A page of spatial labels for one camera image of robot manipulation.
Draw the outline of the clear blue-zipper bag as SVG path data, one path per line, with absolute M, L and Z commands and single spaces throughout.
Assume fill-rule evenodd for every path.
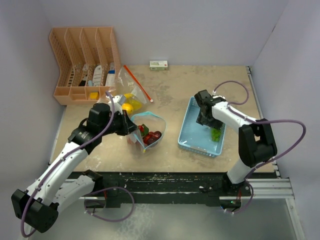
M 126 137 L 132 151 L 146 153 L 156 147 L 165 135 L 166 121 L 150 111 L 137 113 L 130 120 L 137 125 L 137 130 Z

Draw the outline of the green grape bunch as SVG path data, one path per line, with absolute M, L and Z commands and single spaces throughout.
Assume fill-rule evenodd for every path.
M 212 128 L 211 129 L 211 140 L 213 142 L 219 142 L 222 135 L 221 129 Z

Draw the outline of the yellow mango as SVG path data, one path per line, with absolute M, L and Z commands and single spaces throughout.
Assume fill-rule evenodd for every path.
M 122 109 L 125 110 L 128 115 L 131 115 L 134 112 L 134 107 L 130 103 L 124 103 Z

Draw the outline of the light blue plastic basket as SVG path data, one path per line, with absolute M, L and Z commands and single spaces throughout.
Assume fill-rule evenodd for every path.
M 221 155 L 224 145 L 226 125 L 220 128 L 218 141 L 213 140 L 213 129 L 196 123 L 200 108 L 192 96 L 189 100 L 178 137 L 182 149 L 215 158 Z

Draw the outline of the clear orange-zipper bag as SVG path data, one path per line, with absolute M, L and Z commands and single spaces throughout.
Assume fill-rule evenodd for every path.
M 127 93 L 135 95 L 135 100 L 139 100 L 142 103 L 142 108 L 137 111 L 133 111 L 132 114 L 145 110 L 147 105 L 154 102 L 147 91 L 143 88 L 142 84 L 138 81 L 137 77 L 134 76 L 126 65 L 122 66 L 118 73 L 115 74 L 115 86 L 104 86 L 104 88 L 110 92 L 113 97 Z M 130 103 L 129 99 L 126 99 L 124 103 Z

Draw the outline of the yellow banana bunch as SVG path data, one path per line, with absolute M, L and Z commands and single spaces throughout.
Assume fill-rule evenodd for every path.
M 125 96 L 125 98 L 126 98 L 127 100 L 129 100 L 129 99 L 136 99 L 136 98 L 137 98 L 137 97 L 136 97 L 134 94 L 132 94 L 132 93 L 125 93 L 124 96 Z

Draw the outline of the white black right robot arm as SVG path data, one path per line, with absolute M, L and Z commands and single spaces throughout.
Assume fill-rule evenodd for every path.
M 194 98 L 200 108 L 196 120 L 198 124 L 217 130 L 226 125 L 238 135 L 239 160 L 226 173 L 226 181 L 222 183 L 223 192 L 233 196 L 251 170 L 277 155 L 271 124 L 263 123 L 264 119 L 245 116 L 224 97 L 212 96 L 207 90 L 199 91 Z

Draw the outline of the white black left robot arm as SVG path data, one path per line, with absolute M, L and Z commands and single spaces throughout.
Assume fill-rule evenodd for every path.
M 24 238 L 49 230 L 59 214 L 78 198 L 104 191 L 103 176 L 86 170 L 67 187 L 63 183 L 106 135 L 127 136 L 138 129 L 118 103 L 96 103 L 68 137 L 58 157 L 26 190 L 11 196 Z

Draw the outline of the yellow grey eraser block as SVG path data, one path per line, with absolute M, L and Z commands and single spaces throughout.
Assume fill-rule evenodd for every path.
M 91 92 L 90 94 L 89 94 L 89 99 L 90 100 L 98 100 L 99 99 L 99 92 Z

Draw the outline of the white blue boxed item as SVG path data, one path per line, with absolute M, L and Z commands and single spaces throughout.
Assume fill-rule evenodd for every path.
M 116 78 L 116 68 L 115 63 L 110 63 L 110 68 L 106 76 L 105 87 L 114 87 L 115 86 L 115 78 Z

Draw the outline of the white striped card pack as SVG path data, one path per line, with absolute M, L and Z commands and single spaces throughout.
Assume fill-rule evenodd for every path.
M 102 73 L 103 73 L 102 66 L 97 65 L 94 69 L 93 77 L 92 77 L 93 86 L 100 86 L 101 85 Z

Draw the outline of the green white small box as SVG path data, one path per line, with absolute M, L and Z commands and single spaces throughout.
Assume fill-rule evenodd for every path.
M 167 71 L 168 61 L 167 60 L 150 60 L 149 69 L 151 71 Z

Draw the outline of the black grey scraper tool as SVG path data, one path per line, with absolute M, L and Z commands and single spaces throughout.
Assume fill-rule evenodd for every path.
M 82 68 L 81 80 L 78 84 L 79 87 L 84 87 L 86 85 L 87 77 L 88 77 L 88 66 L 85 63 Z

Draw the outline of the peach desk organizer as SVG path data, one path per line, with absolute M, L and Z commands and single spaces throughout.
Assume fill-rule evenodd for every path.
M 115 63 L 115 74 L 122 67 L 115 30 L 112 26 L 54 27 L 49 41 L 59 66 L 60 75 L 53 96 L 62 105 L 94 103 L 89 94 L 105 95 L 104 85 L 110 63 Z M 88 74 L 85 86 L 78 86 L 84 64 Z M 102 67 L 100 86 L 93 86 L 96 66 Z

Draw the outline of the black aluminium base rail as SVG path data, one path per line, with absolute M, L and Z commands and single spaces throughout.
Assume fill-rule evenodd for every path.
M 82 196 L 89 207 L 121 204 L 205 205 L 238 210 L 246 201 L 293 199 L 289 179 L 255 173 L 245 183 L 227 186 L 221 172 L 98 172 L 98 185 Z

